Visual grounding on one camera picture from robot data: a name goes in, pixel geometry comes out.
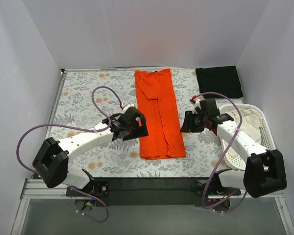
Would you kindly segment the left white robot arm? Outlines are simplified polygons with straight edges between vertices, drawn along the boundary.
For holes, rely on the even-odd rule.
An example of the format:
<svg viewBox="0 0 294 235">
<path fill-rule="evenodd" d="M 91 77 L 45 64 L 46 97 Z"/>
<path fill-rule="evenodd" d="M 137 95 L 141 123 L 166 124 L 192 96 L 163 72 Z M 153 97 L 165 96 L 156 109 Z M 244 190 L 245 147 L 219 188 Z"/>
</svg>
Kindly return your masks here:
<svg viewBox="0 0 294 235">
<path fill-rule="evenodd" d="M 48 188 L 65 184 L 84 189 L 94 178 L 84 169 L 69 167 L 74 159 L 117 139 L 126 141 L 147 135 L 145 116 L 135 107 L 128 107 L 123 113 L 104 119 L 88 132 L 60 140 L 52 137 L 44 140 L 32 165 Z"/>
</svg>

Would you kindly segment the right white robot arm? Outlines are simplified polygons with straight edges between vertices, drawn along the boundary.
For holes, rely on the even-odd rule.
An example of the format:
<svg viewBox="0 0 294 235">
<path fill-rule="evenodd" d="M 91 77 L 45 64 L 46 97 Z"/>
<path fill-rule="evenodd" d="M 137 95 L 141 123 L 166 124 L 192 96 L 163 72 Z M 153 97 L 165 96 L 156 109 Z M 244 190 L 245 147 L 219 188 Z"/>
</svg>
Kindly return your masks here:
<svg viewBox="0 0 294 235">
<path fill-rule="evenodd" d="M 282 153 L 262 146 L 241 129 L 242 113 L 238 106 L 233 108 L 239 115 L 239 123 L 227 113 L 222 114 L 213 98 L 199 100 L 191 98 L 192 111 L 186 111 L 182 133 L 201 133 L 205 129 L 212 131 L 227 142 L 229 148 L 241 157 L 245 163 L 244 170 L 213 170 L 205 188 L 221 190 L 235 188 L 245 190 L 251 197 L 258 198 L 287 187 L 284 158 Z"/>
</svg>

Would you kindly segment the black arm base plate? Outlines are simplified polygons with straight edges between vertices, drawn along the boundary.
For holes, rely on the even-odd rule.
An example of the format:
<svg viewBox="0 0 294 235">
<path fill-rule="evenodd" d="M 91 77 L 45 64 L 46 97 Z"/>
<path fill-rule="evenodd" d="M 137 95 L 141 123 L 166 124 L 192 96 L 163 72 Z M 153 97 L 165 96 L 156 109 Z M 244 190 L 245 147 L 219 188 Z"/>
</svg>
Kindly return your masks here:
<svg viewBox="0 0 294 235">
<path fill-rule="evenodd" d="M 65 196 L 86 199 L 92 206 L 164 206 L 193 205 L 202 207 L 207 178 L 97 178 L 84 189 L 66 186 Z"/>
</svg>

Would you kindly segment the orange t shirt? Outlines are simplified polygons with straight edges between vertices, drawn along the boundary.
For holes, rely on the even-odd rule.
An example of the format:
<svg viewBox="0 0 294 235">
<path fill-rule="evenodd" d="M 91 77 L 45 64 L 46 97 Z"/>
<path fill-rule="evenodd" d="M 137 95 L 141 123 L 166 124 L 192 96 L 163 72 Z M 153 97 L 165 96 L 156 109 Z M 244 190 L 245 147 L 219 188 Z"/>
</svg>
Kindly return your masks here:
<svg viewBox="0 0 294 235">
<path fill-rule="evenodd" d="M 170 69 L 135 71 L 138 109 L 145 115 L 148 136 L 140 138 L 146 160 L 186 157 Z"/>
</svg>

